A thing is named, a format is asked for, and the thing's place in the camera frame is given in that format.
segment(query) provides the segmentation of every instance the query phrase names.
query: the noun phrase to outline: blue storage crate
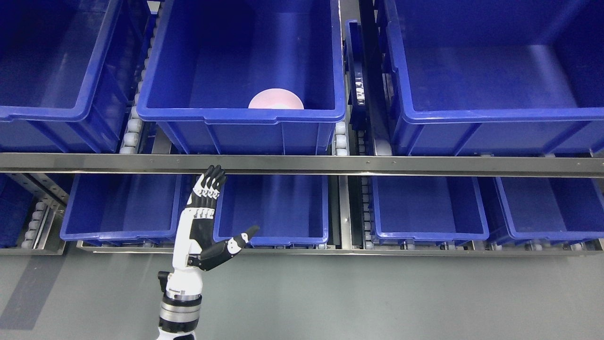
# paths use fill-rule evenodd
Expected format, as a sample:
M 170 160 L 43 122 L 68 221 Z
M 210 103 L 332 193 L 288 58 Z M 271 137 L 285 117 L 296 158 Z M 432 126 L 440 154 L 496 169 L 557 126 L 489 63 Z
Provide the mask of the blue storage crate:
M 114 152 L 149 18 L 143 0 L 0 1 L 0 151 Z
M 604 199 L 590 178 L 481 178 L 497 244 L 551 244 L 604 238 Z
M 324 154 L 345 115 L 338 0 L 168 0 L 137 110 L 188 154 Z M 248 109 L 268 88 L 304 110 Z
M 350 87 L 348 104 L 352 105 L 350 124 L 354 130 L 364 130 L 366 128 L 367 110 L 365 109 L 361 25 L 356 20 L 348 20 L 345 29 L 344 56 Z
M 489 237 L 475 177 L 372 177 L 373 241 L 440 244 Z
M 329 238 L 327 177 L 231 175 L 217 205 L 214 239 L 258 225 L 252 246 L 313 246 Z
M 376 5 L 396 154 L 604 148 L 604 1 Z
M 77 175 L 60 237 L 96 246 L 174 241 L 191 181 L 184 175 Z
M 0 248 L 15 247 L 27 218 L 32 194 L 0 174 Z

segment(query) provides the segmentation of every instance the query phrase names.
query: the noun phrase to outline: empty bin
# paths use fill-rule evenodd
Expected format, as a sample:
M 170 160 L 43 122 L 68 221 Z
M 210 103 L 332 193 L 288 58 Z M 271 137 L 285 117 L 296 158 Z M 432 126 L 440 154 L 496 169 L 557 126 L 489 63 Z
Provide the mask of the empty bin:
M 189 154 L 324 154 L 342 63 L 338 0 L 167 0 L 137 110 Z M 304 109 L 248 109 L 270 88 Z
M 0 152 L 114 152 L 143 0 L 0 1 Z
M 604 148 L 604 2 L 376 2 L 396 154 Z
M 16 246 L 32 198 L 31 193 L 0 174 L 0 248 Z
M 481 178 L 497 244 L 578 243 L 604 238 L 604 199 L 590 178 Z
M 489 237 L 475 177 L 372 177 L 372 234 L 379 244 L 456 246 Z
M 327 177 L 231 175 L 220 195 L 214 239 L 258 225 L 252 246 L 313 246 L 329 237 Z
M 184 175 L 77 175 L 60 237 L 96 246 L 174 241 L 191 181 Z

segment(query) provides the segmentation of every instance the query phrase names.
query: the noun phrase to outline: stainless steel beam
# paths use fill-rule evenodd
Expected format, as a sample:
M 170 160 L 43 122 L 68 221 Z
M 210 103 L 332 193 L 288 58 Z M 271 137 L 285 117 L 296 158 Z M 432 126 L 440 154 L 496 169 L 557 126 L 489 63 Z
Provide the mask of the stainless steel beam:
M 0 153 L 0 172 L 601 177 L 602 158 Z
M 78 241 L 77 247 L 95 253 L 166 253 L 173 252 L 171 247 L 96 247 Z M 543 250 L 530 251 L 519 247 L 506 250 L 440 250 L 440 249 L 387 249 L 377 246 L 376 249 L 245 249 L 242 254 L 276 254 L 276 255 L 386 255 L 386 256 L 456 256 L 456 257 L 568 257 L 601 254 L 601 250 Z

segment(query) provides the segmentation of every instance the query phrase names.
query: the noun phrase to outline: gray floor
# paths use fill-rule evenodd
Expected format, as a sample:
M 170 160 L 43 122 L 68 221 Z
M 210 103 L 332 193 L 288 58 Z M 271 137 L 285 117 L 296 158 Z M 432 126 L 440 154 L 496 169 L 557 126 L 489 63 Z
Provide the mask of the gray floor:
M 169 255 L 74 248 L 64 259 L 0 257 L 0 339 L 155 339 L 156 273 L 170 269 Z M 201 339 L 602 339 L 603 282 L 599 255 L 241 255 L 205 274 L 198 330 Z M 31 329 L 7 329 L 16 328 L 7 314 Z

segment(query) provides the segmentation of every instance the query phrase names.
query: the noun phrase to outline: robotic arm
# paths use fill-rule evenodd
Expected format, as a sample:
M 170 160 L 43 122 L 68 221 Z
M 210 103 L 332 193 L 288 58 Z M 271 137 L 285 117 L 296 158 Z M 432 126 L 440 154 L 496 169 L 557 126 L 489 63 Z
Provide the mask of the robotic arm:
M 158 340 L 196 339 L 202 270 L 208 271 L 232 259 L 259 230 L 258 226 L 253 226 L 229 240 L 214 242 L 214 212 L 226 180 L 220 165 L 210 166 L 195 183 L 181 213 L 172 258 L 174 272 L 158 273 L 164 293 L 159 312 Z

